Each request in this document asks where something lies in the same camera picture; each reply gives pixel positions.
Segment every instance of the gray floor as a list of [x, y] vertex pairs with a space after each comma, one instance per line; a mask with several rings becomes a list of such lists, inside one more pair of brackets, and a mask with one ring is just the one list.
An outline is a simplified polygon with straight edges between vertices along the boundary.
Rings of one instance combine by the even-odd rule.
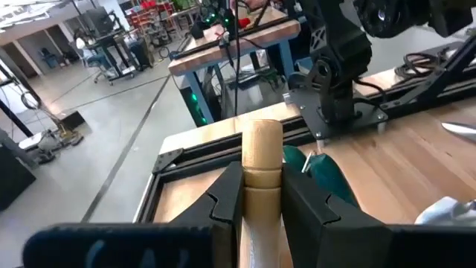
[[[402, 63], [403, 54], [453, 41], [417, 29], [394, 39], [372, 40], [369, 74]], [[81, 221], [104, 182], [111, 186], [90, 221], [132, 220], [164, 138], [194, 128], [179, 91], [172, 79], [167, 79], [168, 63], [165, 60], [114, 86], [103, 80], [94, 84], [94, 72], [80, 65], [31, 81], [51, 111], [78, 110], [90, 133], [82, 144], [62, 151], [54, 162], [35, 170], [35, 183], [0, 212], [0, 267], [20, 265], [22, 244], [38, 229]], [[230, 71], [224, 69], [225, 78]], [[20, 117], [34, 132], [43, 130], [42, 124], [53, 125], [42, 113], [37, 117], [25, 112]], [[4, 115], [0, 127], [11, 128]], [[14, 138], [23, 138], [18, 129]]]

